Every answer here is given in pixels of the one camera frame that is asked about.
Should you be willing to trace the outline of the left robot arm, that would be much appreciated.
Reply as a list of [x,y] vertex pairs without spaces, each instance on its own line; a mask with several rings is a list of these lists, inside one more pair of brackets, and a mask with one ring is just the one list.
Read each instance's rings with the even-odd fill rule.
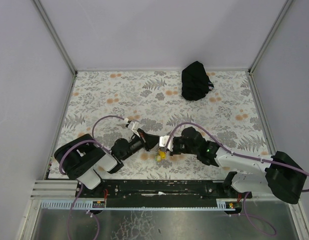
[[77,180],[89,190],[101,183],[97,169],[101,167],[109,174],[118,172],[123,161],[141,149],[152,150],[159,144],[160,137],[138,129],[131,140],[119,138],[114,142],[110,152],[102,149],[90,134],[85,134],[58,148],[54,158],[59,163],[59,171],[70,180]]

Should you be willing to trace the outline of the red-handled metal key organizer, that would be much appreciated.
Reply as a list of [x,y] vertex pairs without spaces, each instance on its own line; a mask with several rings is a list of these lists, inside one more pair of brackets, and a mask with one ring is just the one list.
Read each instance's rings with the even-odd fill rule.
[[167,151],[166,151],[165,148],[157,147],[157,149],[156,149],[156,155],[159,153],[159,151],[167,153]]

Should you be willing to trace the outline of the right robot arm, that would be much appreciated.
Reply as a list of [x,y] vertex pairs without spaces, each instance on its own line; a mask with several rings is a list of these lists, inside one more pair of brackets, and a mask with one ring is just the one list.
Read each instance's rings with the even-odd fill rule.
[[193,126],[178,137],[170,134],[164,146],[171,155],[195,155],[205,165],[227,168],[230,186],[239,193],[269,193],[288,204],[299,202],[307,178],[285,152],[264,157],[234,152],[215,138],[206,140]]

